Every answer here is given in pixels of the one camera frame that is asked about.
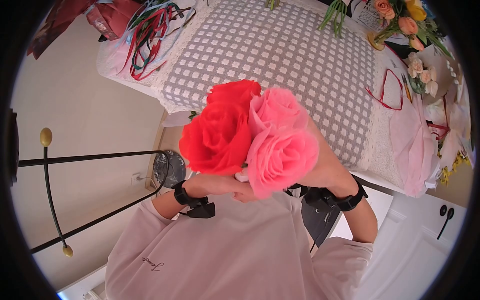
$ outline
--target gold knob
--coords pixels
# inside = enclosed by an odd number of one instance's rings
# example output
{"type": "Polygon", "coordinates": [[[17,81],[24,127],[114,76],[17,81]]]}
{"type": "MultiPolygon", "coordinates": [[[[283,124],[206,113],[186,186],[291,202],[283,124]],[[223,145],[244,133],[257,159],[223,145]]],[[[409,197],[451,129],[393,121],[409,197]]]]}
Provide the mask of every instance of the gold knob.
{"type": "Polygon", "coordinates": [[[63,254],[65,254],[65,256],[67,256],[67,257],[72,257],[73,256],[73,250],[69,245],[67,245],[67,247],[62,247],[62,250],[63,250],[63,254]]]}
{"type": "Polygon", "coordinates": [[[45,127],[44,129],[42,129],[42,131],[40,131],[40,143],[44,147],[48,147],[50,145],[50,143],[52,142],[52,138],[52,131],[49,128],[45,127]]]}

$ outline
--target white sweatshirt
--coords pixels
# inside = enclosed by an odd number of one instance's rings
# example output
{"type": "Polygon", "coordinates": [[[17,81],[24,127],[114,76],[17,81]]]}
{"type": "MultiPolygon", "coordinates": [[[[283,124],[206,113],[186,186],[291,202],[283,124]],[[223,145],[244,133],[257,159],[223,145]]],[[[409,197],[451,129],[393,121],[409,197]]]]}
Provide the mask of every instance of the white sweatshirt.
{"type": "Polygon", "coordinates": [[[326,239],[310,257],[301,202],[209,196],[216,216],[162,217],[139,204],[108,257],[109,300],[351,299],[371,243],[326,239]]]}

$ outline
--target wrist strap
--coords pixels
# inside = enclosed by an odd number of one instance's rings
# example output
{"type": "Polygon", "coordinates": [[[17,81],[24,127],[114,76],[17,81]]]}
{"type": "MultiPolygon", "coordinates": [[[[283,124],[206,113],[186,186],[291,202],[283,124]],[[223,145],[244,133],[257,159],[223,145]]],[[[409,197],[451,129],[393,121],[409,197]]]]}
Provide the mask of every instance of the wrist strap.
{"type": "Polygon", "coordinates": [[[208,197],[193,198],[187,194],[182,187],[185,180],[172,186],[175,200],[181,205],[188,205],[191,210],[187,211],[187,215],[192,218],[211,218],[215,216],[215,203],[208,203],[208,197]]]}

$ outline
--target white rose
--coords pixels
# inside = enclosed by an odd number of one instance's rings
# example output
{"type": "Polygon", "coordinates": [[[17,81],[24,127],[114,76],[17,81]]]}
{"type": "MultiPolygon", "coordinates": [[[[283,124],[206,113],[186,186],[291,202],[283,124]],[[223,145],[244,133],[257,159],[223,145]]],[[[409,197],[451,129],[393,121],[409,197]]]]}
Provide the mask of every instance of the white rose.
{"type": "Polygon", "coordinates": [[[427,84],[431,80],[430,72],[428,70],[423,70],[420,73],[420,81],[424,84],[427,84]]]}
{"type": "Polygon", "coordinates": [[[432,81],[437,81],[437,69],[435,69],[434,66],[430,66],[428,71],[430,72],[430,78],[432,81]]]}
{"type": "Polygon", "coordinates": [[[408,55],[408,58],[410,59],[410,61],[413,61],[414,59],[417,59],[418,58],[417,53],[416,52],[410,52],[409,55],[408,55]]]}
{"type": "Polygon", "coordinates": [[[421,73],[423,71],[423,65],[422,65],[422,62],[420,59],[414,59],[412,60],[412,62],[410,63],[410,65],[412,66],[412,68],[415,70],[415,72],[417,73],[421,73]]]}
{"type": "Polygon", "coordinates": [[[416,78],[417,77],[417,72],[412,68],[412,65],[408,66],[408,74],[411,78],[416,78]]]}
{"type": "Polygon", "coordinates": [[[438,91],[438,83],[435,81],[430,81],[425,85],[425,93],[435,97],[438,91]]]}

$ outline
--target black wrist device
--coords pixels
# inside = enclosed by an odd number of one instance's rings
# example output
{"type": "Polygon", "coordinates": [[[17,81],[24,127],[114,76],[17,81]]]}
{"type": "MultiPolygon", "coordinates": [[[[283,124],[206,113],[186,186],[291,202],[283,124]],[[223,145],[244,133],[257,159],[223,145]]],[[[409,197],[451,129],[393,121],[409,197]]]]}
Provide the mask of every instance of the black wrist device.
{"type": "Polygon", "coordinates": [[[215,216],[215,203],[208,203],[208,197],[193,198],[187,194],[182,187],[185,180],[172,186],[173,195],[177,202],[181,205],[188,205],[191,210],[187,211],[187,215],[192,218],[211,218],[215,216]]]}
{"type": "Polygon", "coordinates": [[[347,212],[354,209],[363,197],[368,198],[362,185],[357,180],[355,180],[355,182],[359,187],[356,195],[350,195],[345,199],[338,199],[327,188],[311,188],[305,194],[305,202],[321,211],[332,211],[332,207],[336,205],[341,211],[347,212]]]}

